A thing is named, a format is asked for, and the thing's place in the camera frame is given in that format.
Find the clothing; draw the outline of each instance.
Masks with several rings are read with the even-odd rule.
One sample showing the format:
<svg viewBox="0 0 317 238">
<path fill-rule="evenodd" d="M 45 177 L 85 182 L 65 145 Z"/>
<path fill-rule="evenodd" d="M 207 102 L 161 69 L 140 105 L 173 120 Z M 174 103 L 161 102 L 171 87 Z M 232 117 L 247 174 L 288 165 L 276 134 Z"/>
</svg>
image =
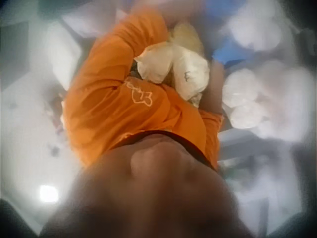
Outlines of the clothing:
<svg viewBox="0 0 317 238">
<path fill-rule="evenodd" d="M 163 17 L 146 9 L 96 41 L 64 109 L 71 146 L 86 166 L 128 136 L 165 130 L 193 143 L 217 167 L 222 116 L 198 110 L 166 85 L 128 76 L 134 57 L 167 39 Z"/>
</svg>

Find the blurry background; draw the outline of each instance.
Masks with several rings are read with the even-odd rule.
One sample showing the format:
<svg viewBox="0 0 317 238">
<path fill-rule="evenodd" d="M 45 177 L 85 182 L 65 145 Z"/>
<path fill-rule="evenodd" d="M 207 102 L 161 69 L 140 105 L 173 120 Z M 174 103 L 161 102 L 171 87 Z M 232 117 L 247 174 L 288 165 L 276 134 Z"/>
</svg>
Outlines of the blurry background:
<svg viewBox="0 0 317 238">
<path fill-rule="evenodd" d="M 290 66 L 308 69 L 316 85 L 316 2 L 276 3 L 287 39 L 276 54 Z M 94 40 L 130 5 L 124 0 L 1 2 L 1 199 L 35 234 L 82 169 L 60 119 L 63 98 Z M 241 204 L 243 221 L 258 237 L 274 235 L 295 215 L 316 212 L 316 110 L 310 117 L 308 133 L 297 143 L 260 139 L 230 122 L 219 135 L 223 176 Z M 6 211 L 11 210 L 2 201 L 1 216 Z"/>
</svg>

